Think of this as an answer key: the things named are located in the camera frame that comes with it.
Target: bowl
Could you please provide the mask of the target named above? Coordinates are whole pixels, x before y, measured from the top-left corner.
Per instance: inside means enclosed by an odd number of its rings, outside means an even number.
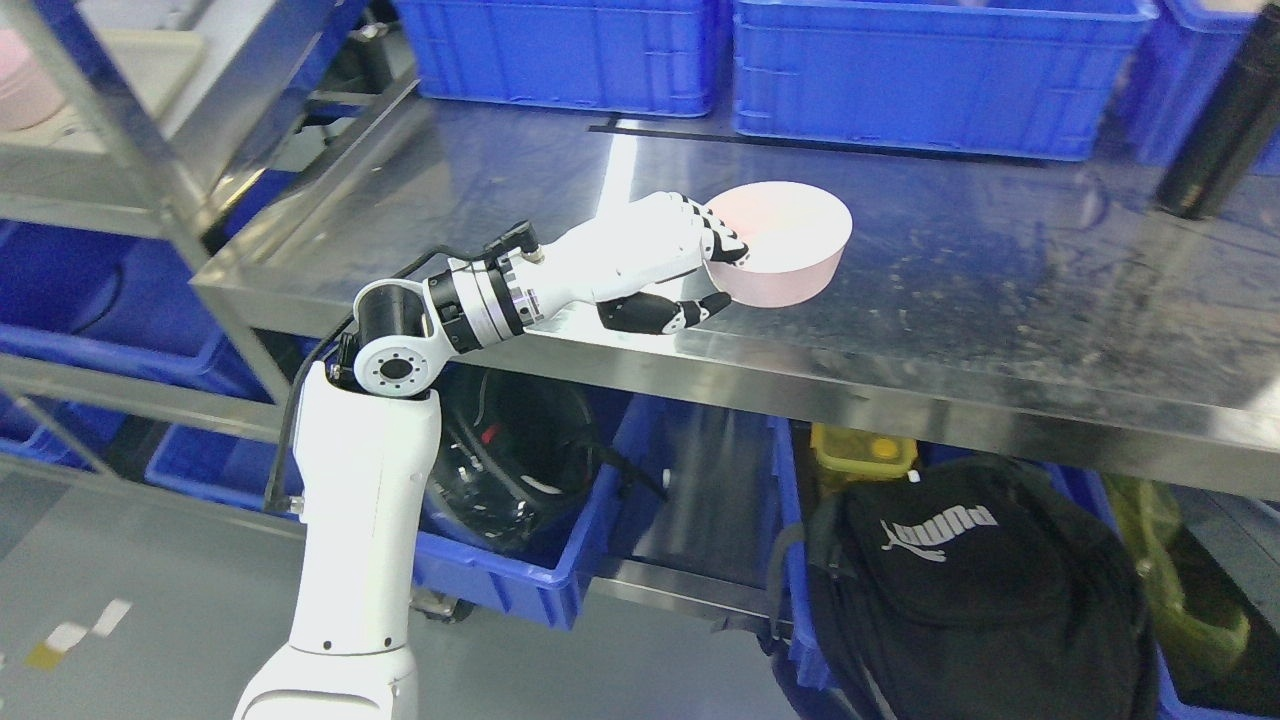
[[[65,104],[18,31],[0,28],[0,131],[40,124]]]
[[[754,307],[796,305],[822,292],[854,232],[835,195],[797,182],[744,184],[707,206],[750,249],[740,265],[709,263],[716,287]]]

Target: yellow lid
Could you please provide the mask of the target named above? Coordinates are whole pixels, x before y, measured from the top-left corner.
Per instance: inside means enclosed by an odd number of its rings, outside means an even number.
[[[873,478],[900,478],[916,457],[914,439],[820,423],[813,424],[809,445],[823,468]]]

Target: concrete floor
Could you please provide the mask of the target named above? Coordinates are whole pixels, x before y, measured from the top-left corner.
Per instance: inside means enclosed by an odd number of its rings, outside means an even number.
[[[301,541],[155,497],[0,474],[0,719],[230,717],[284,641]],[[110,637],[24,665],[113,598],[133,609]],[[422,719],[795,717],[749,634],[599,594],[572,633],[485,610],[411,625]]]

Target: black cylinder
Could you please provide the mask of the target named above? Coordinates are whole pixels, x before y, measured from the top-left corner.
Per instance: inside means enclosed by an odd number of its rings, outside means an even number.
[[[422,296],[398,284],[378,286],[360,299],[360,346],[387,336],[426,337]]]
[[[1280,0],[1268,3],[1156,191],[1179,218],[1211,218],[1280,127]]]

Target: robotic arm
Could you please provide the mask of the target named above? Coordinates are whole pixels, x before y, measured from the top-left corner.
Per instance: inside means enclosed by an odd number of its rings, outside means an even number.
[[[710,210],[655,192],[596,217],[541,246],[529,223],[499,238],[512,250],[466,263],[424,283],[387,279],[356,296],[360,352],[355,378],[384,397],[425,389],[456,355],[509,340],[573,301],[593,302],[609,329],[664,334],[705,320],[724,293],[673,302],[639,292],[704,261],[741,263],[748,249]]]
[[[529,223],[426,282],[355,300],[333,369],[306,369],[294,433],[307,525],[288,643],[248,683],[236,720],[417,716],[407,643],[417,516],[440,441],[431,383],[453,357],[522,334],[580,301],[604,327],[673,333],[728,306],[640,292],[748,249],[701,205],[658,192],[541,246]]]

